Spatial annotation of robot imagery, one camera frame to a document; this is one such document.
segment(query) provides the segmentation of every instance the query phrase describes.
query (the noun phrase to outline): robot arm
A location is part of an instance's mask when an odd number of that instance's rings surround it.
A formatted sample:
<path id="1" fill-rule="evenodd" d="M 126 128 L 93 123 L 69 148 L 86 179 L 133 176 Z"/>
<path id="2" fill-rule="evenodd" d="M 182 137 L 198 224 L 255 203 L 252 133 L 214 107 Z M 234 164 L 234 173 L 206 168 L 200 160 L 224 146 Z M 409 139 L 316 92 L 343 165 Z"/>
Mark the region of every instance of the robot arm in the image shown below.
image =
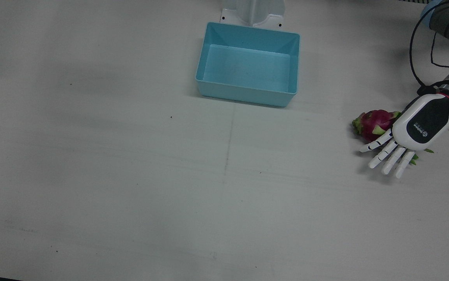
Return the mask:
<path id="1" fill-rule="evenodd" d="M 449 39 L 449 0 L 431 1 L 422 12 L 413 34 L 421 21 Z M 421 84 L 417 91 L 419 97 L 405 107 L 391 129 L 360 149 L 361 152 L 366 152 L 385 145 L 369 162 L 369 167 L 373 169 L 389 157 L 382 169 L 383 174 L 388 174 L 401 159 L 394 173 L 397 178 L 401 177 L 415 152 L 429 147 L 449 126 L 449 75 L 443 81 L 425 85 L 413 69 L 411 48 L 410 44 L 410 65 L 415 78 Z"/>

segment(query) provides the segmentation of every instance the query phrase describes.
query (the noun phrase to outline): light blue plastic bin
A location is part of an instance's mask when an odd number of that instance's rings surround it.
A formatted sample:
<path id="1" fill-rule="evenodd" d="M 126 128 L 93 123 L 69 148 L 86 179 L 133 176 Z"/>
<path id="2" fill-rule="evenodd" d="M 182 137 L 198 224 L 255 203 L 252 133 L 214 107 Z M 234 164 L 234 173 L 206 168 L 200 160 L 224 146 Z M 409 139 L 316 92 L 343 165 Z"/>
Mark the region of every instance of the light blue plastic bin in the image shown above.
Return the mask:
<path id="1" fill-rule="evenodd" d="M 203 96 L 285 107 L 297 93 L 299 34 L 208 23 L 196 80 Z"/>

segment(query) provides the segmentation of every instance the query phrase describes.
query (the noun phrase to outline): white mount stand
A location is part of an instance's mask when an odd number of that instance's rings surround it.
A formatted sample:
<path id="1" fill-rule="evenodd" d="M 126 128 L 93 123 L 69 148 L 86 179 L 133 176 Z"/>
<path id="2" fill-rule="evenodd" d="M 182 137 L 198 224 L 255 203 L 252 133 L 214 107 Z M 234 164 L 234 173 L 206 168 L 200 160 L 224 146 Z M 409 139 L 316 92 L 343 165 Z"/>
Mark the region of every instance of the white mount stand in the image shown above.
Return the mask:
<path id="1" fill-rule="evenodd" d="M 223 0 L 221 23 L 281 30 L 283 0 Z"/>

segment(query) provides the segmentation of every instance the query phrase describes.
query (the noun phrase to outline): dragon fruit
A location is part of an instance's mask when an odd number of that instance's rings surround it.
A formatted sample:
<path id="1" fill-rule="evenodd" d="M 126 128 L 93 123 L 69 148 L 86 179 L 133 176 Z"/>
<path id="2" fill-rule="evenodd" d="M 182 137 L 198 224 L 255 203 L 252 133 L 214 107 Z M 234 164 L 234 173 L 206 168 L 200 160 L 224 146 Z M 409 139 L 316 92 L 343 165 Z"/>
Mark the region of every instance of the dragon fruit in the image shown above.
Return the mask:
<path id="1" fill-rule="evenodd" d="M 401 112 L 387 112 L 385 110 L 372 110 L 362 113 L 354 119 L 352 124 L 356 135 L 362 136 L 367 142 L 373 142 L 389 130 Z"/>

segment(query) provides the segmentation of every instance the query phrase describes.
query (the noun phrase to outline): white robotic hand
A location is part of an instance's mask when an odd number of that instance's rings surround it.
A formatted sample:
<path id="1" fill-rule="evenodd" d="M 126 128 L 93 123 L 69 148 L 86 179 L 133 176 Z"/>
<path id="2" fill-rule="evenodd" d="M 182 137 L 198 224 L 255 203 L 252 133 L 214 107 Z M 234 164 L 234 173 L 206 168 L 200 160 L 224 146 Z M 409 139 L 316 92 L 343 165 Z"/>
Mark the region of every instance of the white robotic hand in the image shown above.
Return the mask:
<path id="1" fill-rule="evenodd" d="M 426 94 L 409 103 L 392 128 L 375 141 L 361 147 L 361 152 L 371 151 L 387 145 L 368 164 L 373 169 L 390 155 L 382 168 L 389 174 L 400 160 L 394 175 L 401 178 L 403 171 L 415 155 L 415 151 L 426 149 L 449 126 L 449 96 Z"/>

